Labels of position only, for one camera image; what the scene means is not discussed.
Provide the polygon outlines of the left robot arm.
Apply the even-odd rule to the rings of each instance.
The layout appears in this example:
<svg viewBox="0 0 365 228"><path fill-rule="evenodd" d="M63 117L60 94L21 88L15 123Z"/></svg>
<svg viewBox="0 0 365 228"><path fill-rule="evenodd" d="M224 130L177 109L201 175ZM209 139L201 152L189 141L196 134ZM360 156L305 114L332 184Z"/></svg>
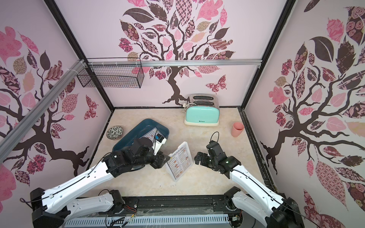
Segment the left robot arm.
<svg viewBox="0 0 365 228"><path fill-rule="evenodd" d="M119 213L125 201L118 190L96 197L81 198L91 189L146 165L161 169L169 160L160 148L166 138L142 137L131 146L106 154L95 166L54 188L37 188L30 193L32 223L35 228L59 228L65 222L84 215L105 212Z"/></svg>

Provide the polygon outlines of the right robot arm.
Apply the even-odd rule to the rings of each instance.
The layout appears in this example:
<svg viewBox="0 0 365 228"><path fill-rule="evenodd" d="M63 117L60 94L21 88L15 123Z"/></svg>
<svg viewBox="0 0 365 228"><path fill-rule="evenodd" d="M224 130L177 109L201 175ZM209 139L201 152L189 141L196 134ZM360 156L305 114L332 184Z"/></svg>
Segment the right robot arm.
<svg viewBox="0 0 365 228"><path fill-rule="evenodd" d="M207 167L225 175L243 188L228 193L229 202L266 228L305 227L298 204L292 198L285 198L256 179L234 156L227 156L216 141L206 146L208 153L198 152L195 164Z"/></svg>

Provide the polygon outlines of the new menu sheet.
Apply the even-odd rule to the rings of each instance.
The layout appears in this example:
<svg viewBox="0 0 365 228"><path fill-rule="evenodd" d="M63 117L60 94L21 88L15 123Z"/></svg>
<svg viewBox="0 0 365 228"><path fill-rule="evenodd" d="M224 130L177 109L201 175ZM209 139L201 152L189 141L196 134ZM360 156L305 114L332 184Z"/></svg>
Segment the new menu sheet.
<svg viewBox="0 0 365 228"><path fill-rule="evenodd" d="M153 128L152 130L150 130L149 132L147 132L146 134L144 134L142 136L142 138L147 138L149 139L151 142L155 141L156 136L160 134L160 132L157 130L157 128Z"/></svg>

